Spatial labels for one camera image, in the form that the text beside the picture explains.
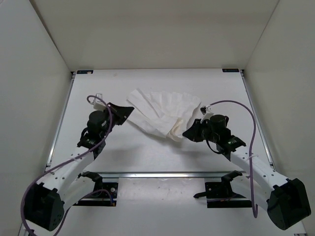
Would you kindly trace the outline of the white pleated skirt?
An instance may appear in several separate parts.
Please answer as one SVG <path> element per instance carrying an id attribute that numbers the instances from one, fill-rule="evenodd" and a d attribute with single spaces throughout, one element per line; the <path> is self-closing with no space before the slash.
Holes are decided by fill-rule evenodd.
<path id="1" fill-rule="evenodd" d="M 181 142 L 201 99 L 188 93 L 145 93 L 137 88 L 127 96 L 126 102 L 134 107 L 128 120 L 143 132 Z"/>

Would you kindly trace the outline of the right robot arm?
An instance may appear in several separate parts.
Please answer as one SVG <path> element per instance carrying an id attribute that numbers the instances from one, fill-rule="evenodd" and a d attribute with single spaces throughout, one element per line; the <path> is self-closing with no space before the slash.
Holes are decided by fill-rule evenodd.
<path id="1" fill-rule="evenodd" d="M 271 221 L 286 230 L 311 215 L 306 188 L 302 181 L 293 180 L 276 172 L 255 157 L 240 138 L 227 128 L 229 118 L 213 115 L 208 119 L 196 119 L 183 136 L 193 142 L 214 143 L 217 152 L 242 171 L 232 171 L 221 177 L 211 190 L 195 194 L 195 198 L 208 197 L 217 200 L 221 195 L 231 198 L 241 195 L 254 200 L 255 206 L 264 209 Z"/>

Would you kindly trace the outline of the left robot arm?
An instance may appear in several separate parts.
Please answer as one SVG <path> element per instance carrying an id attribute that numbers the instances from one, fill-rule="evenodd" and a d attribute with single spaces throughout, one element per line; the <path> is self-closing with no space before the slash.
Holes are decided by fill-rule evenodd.
<path id="1" fill-rule="evenodd" d="M 134 107 L 108 103 L 90 113 L 70 159 L 47 171 L 27 188 L 21 202 L 24 223 L 30 221 L 51 232 L 82 198 L 108 193 L 103 188 L 101 175 L 85 168 L 101 154 L 113 127 L 122 125 L 133 110 Z"/>

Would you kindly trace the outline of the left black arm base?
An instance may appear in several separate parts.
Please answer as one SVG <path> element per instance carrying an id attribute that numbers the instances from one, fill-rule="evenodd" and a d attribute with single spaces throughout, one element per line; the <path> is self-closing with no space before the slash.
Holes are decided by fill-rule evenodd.
<path id="1" fill-rule="evenodd" d="M 107 180 L 94 172 L 79 174 L 80 180 L 90 179 L 94 183 L 92 193 L 81 199 L 76 206 L 90 207 L 115 207 L 118 196 L 118 180 Z"/>

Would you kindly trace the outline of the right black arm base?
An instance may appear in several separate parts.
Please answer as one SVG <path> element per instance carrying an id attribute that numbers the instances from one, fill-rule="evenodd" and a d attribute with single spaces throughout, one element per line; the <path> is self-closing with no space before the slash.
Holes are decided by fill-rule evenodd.
<path id="1" fill-rule="evenodd" d="M 243 177 L 239 171 L 232 171 L 223 175 L 220 181 L 205 182 L 205 191 L 196 193 L 193 197 L 206 198 L 207 208 L 248 208 L 251 201 L 232 191 L 231 182 L 236 177 Z"/>

